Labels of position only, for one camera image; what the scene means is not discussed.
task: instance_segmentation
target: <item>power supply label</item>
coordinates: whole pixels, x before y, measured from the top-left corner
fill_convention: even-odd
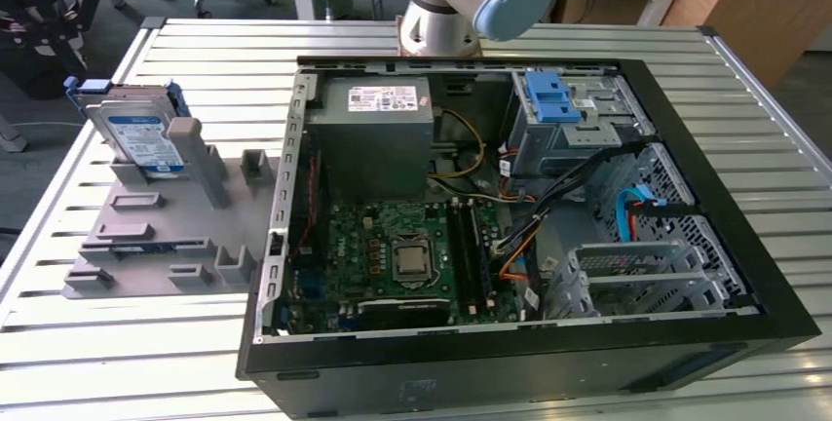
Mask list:
[[[418,111],[416,87],[352,87],[350,112]]]

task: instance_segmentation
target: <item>slotted metal table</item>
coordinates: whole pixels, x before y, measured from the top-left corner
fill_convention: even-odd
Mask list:
[[[396,49],[390,22],[170,19],[154,27],[151,21],[114,80],[175,78],[224,156],[260,147],[280,155],[298,56]],[[515,41],[484,42],[484,49],[488,56],[648,63],[824,334],[675,393],[419,416],[832,418],[832,167],[722,40],[692,28],[543,25]],[[0,268],[0,418],[283,419],[255,385],[235,379],[244,294],[75,301],[60,295],[115,180],[111,157],[87,124]]]

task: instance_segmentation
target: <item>blue hard drive label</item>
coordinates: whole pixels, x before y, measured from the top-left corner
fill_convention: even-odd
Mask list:
[[[132,161],[150,172],[179,172],[183,157],[166,137],[166,125],[156,116],[111,116],[112,133]]]

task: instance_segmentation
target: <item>gray floor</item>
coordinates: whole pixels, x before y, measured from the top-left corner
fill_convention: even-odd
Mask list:
[[[146,16],[194,18],[191,0],[127,0],[116,11],[107,0],[91,31],[84,36],[84,55],[91,76],[108,78],[131,44],[138,24]],[[387,18],[402,13],[407,0],[386,0]],[[367,0],[338,0],[336,15],[368,18]],[[267,5],[263,0],[207,0],[206,10],[215,19],[294,19],[292,0]],[[827,156],[832,155],[832,53],[808,53],[796,63],[775,89],[775,97],[806,128]],[[35,101],[18,90],[0,73],[0,113],[12,124],[32,122],[80,123],[71,104],[63,100]],[[79,132],[67,125],[20,126],[28,150],[20,154],[0,152],[0,227],[23,228],[52,175]],[[14,238],[0,235],[0,257]]]

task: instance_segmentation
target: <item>yellow wire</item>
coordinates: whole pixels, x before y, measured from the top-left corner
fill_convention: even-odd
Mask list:
[[[428,177],[444,179],[450,177],[460,177],[466,175],[467,173],[474,172],[480,167],[480,165],[483,164],[483,160],[486,159],[486,143],[483,142],[483,138],[480,137],[480,133],[478,132],[478,130],[474,128],[468,120],[463,116],[459,115],[458,112],[451,111],[450,109],[443,109],[442,112],[448,112],[458,118],[459,122],[463,123],[463,125],[468,128],[468,130],[474,134],[474,136],[478,138],[478,143],[480,145],[480,154],[478,155],[478,161],[475,162],[471,168],[463,171],[458,171],[458,172],[443,172],[443,173],[428,175]]]

